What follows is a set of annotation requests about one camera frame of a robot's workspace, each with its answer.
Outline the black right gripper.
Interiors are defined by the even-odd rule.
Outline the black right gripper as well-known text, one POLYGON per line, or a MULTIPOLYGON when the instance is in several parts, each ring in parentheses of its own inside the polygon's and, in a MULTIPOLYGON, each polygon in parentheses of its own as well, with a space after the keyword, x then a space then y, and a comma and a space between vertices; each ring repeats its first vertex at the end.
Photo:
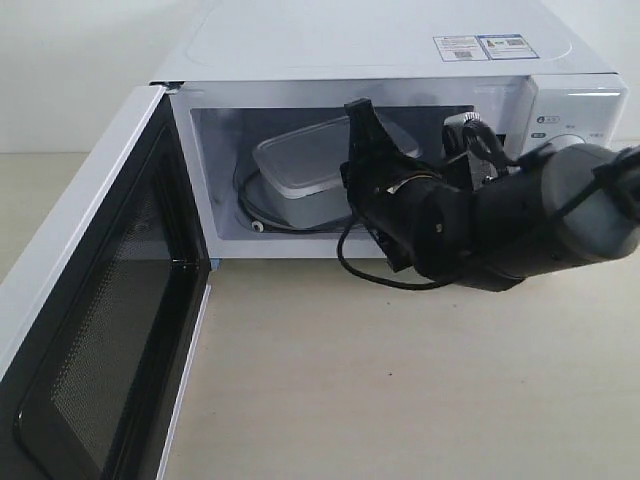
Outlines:
POLYGON ((341 164, 340 174, 353 213, 394 270, 411 266, 419 273, 439 273, 437 226, 444 220, 450 189, 433 169, 401 154, 370 99, 347 103, 344 110, 349 160, 341 164))

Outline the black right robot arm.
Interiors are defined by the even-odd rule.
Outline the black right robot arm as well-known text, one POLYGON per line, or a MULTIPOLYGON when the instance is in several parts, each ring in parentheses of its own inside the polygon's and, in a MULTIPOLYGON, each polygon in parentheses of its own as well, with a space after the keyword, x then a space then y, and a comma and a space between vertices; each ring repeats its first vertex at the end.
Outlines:
POLYGON ((511 158, 477 113, 464 112, 444 121, 435 166, 401 150, 369 99, 344 110, 349 224, 366 229, 391 270, 415 270, 418 291, 501 292, 638 249, 637 148, 546 142, 511 158))

